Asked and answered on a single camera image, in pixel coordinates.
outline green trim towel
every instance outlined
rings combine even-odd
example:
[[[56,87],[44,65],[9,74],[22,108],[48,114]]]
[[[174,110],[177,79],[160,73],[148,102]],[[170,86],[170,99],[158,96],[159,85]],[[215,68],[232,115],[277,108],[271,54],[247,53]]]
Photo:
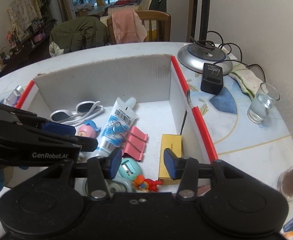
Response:
[[[229,76],[238,82],[243,94],[248,95],[251,101],[254,99],[260,84],[263,83],[261,79],[243,64],[234,65]]]

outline pink cloth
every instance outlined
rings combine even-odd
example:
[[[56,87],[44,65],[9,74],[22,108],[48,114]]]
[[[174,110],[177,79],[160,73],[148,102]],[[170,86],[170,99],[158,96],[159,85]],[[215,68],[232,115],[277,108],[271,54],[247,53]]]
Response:
[[[147,37],[147,31],[133,9],[114,12],[112,21],[117,44],[143,42]]]

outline sunglasses lens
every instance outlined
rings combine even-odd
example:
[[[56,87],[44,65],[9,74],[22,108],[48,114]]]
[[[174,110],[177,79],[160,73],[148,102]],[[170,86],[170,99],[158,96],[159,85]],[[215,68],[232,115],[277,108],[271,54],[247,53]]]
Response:
[[[52,120],[55,121],[55,122],[59,122],[59,121],[62,121],[66,118],[69,118],[69,116],[64,113],[64,112],[59,112],[59,113],[56,113],[54,115],[52,115]]]
[[[93,106],[92,103],[86,103],[86,104],[80,105],[78,107],[78,112],[79,113],[87,113],[88,111],[90,111],[92,106]]]

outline wooden chair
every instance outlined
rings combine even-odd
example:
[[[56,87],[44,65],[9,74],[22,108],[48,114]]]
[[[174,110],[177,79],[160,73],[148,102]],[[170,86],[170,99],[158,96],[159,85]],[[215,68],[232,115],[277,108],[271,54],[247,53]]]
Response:
[[[142,24],[145,26],[144,21],[149,21],[149,41],[153,41],[152,36],[152,22],[156,21],[156,41],[170,41],[171,34],[171,15],[161,12],[161,11],[135,11],[139,18],[142,20]],[[111,44],[116,44],[114,30],[113,30],[113,20],[112,16],[107,19],[107,26],[110,32]]]

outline barcode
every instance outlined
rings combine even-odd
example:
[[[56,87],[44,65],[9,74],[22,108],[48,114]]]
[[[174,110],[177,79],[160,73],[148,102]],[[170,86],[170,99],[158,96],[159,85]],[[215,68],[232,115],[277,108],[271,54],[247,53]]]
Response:
[[[125,122],[128,126],[130,126],[131,124],[131,119],[130,117],[128,117],[125,113],[123,113],[122,111],[116,109],[115,110],[115,115],[120,118],[123,122]]]
[[[113,151],[115,149],[115,145],[108,142],[108,141],[106,141],[102,147],[109,150],[109,151]]]

